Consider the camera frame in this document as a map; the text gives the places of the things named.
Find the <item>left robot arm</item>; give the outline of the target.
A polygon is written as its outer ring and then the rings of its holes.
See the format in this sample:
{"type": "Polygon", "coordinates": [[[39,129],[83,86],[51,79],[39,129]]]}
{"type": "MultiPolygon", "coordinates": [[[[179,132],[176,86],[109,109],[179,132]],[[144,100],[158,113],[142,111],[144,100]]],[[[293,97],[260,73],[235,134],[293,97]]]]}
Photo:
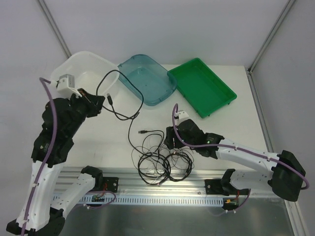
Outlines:
{"type": "Polygon", "coordinates": [[[100,114],[105,97],[80,88],[79,96],[55,98],[45,106],[42,131],[33,144],[32,173],[26,202],[6,231],[16,236],[58,236],[65,220],[89,191],[103,189],[103,174],[86,166],[60,199],[53,200],[58,176],[74,145],[73,137],[87,118],[100,114]]]}

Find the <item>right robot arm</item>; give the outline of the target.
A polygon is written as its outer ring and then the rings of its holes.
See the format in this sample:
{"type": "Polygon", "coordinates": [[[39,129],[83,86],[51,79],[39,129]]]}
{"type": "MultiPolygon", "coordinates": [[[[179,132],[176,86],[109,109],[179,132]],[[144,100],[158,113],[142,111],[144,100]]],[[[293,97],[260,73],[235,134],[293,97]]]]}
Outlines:
{"type": "Polygon", "coordinates": [[[203,157],[248,167],[249,171],[234,168],[225,171],[218,188],[226,196],[236,190],[260,189],[295,202],[300,191],[309,186],[306,172],[292,152],[283,150],[273,153],[250,149],[222,135],[203,132],[191,119],[167,127],[164,144],[169,149],[189,147],[203,157]]]}

